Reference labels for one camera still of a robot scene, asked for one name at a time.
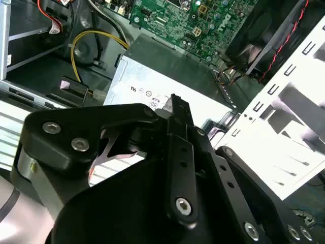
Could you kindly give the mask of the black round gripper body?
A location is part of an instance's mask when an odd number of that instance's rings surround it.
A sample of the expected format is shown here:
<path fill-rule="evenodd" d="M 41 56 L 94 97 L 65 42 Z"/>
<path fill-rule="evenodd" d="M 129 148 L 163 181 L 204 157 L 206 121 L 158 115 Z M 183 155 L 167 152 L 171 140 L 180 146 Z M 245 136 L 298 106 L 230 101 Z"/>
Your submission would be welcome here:
<path fill-rule="evenodd" d="M 144 161 L 74 197 L 59 214 L 52 243 L 215 243 L 204 230 L 200 181 L 185 188 L 194 200 L 173 189 L 162 162 Z"/>

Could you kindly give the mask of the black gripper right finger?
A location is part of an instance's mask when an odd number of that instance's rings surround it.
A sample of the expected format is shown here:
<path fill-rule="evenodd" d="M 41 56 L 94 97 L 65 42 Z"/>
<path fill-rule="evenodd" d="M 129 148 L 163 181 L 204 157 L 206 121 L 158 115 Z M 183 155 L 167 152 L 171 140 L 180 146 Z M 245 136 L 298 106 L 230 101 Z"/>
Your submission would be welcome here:
<path fill-rule="evenodd" d="M 193 145 L 194 172 L 204 176 L 199 187 L 203 227 L 215 243 L 316 243 L 306 224 L 231 148 L 212 147 L 184 100 L 180 116 Z"/>

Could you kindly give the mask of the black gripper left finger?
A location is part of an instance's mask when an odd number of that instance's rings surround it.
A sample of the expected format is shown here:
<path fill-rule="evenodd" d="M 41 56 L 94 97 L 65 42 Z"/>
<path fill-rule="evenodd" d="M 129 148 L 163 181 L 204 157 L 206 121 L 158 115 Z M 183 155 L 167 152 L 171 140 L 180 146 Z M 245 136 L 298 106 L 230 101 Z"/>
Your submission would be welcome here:
<path fill-rule="evenodd" d="M 24 121 L 15 167 L 57 220 L 77 195 L 144 162 L 162 162 L 177 194 L 195 176 L 193 145 L 181 120 L 180 101 L 171 95 L 163 118 L 144 104 L 124 104 L 31 113 Z"/>

